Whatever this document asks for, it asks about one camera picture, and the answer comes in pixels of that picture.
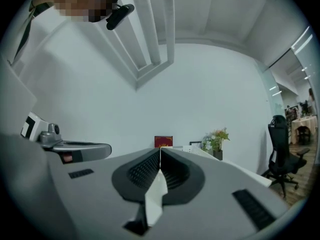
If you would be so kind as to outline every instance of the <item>ceiling light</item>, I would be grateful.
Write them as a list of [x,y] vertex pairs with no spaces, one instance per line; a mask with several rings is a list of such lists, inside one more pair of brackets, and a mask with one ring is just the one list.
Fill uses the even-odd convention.
[[299,53],[299,52],[310,42],[310,40],[312,39],[312,37],[313,37],[313,35],[310,35],[310,36],[308,37],[308,39],[299,47],[299,49],[295,51],[294,54],[296,55],[297,53]]
[[280,94],[280,93],[282,93],[282,90],[281,90],[281,91],[279,91],[279,92],[277,92],[277,93],[275,93],[275,94],[274,94],[274,95],[272,95],[272,96],[275,96],[275,95]]
[[305,35],[305,33],[308,31],[308,29],[310,28],[310,26],[308,26],[306,28],[306,30],[302,33],[302,35],[298,38],[297,41],[295,41],[295,43],[291,46],[291,48],[294,50],[295,49],[295,45],[300,41],[300,39]]

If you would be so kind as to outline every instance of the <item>white label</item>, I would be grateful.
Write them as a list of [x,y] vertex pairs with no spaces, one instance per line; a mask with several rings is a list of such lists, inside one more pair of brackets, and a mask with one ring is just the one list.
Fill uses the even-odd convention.
[[23,125],[23,128],[22,128],[22,132],[21,132],[23,137],[26,137],[28,128],[29,128],[29,124],[27,122],[24,122],[24,125]]

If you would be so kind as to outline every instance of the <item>glass wall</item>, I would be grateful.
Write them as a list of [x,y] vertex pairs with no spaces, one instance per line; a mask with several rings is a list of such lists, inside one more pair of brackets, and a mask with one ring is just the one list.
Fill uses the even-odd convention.
[[[306,78],[313,90],[316,111],[320,111],[320,45],[316,34],[308,27],[292,45],[292,51],[300,61]],[[320,141],[318,139],[315,163],[320,164]]]
[[272,116],[282,115],[285,117],[285,108],[281,97],[281,92],[274,76],[272,75],[271,70],[257,60],[256,64],[268,96],[268,102],[270,105]]

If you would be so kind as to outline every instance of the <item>black flower pot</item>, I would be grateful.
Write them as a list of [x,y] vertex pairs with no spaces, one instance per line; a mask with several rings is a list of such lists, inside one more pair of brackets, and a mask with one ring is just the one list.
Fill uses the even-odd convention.
[[220,161],[222,161],[223,151],[222,151],[222,150],[220,150],[220,151],[214,150],[214,151],[213,151],[213,157],[216,158],[216,159],[218,159],[218,160],[220,160]]

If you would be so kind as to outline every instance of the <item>office chair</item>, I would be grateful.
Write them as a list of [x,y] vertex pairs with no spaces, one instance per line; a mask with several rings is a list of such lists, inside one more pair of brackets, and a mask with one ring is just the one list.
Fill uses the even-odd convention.
[[310,151],[310,149],[304,148],[297,152],[296,154],[299,157],[291,154],[289,151],[288,127],[284,123],[277,123],[277,121],[273,119],[268,125],[268,130],[272,141],[273,151],[269,158],[269,170],[272,174],[268,174],[266,177],[275,179],[271,185],[277,183],[281,184],[283,197],[286,198],[285,183],[295,184],[294,189],[296,190],[299,187],[298,182],[294,181],[293,177],[290,177],[287,174],[296,174],[299,168],[306,165],[307,161],[303,159],[303,157],[304,154]]
[[300,126],[297,131],[299,132],[298,137],[299,137],[299,143],[302,145],[306,144],[306,137],[308,138],[308,143],[310,143],[311,139],[311,133],[308,127],[306,126]]

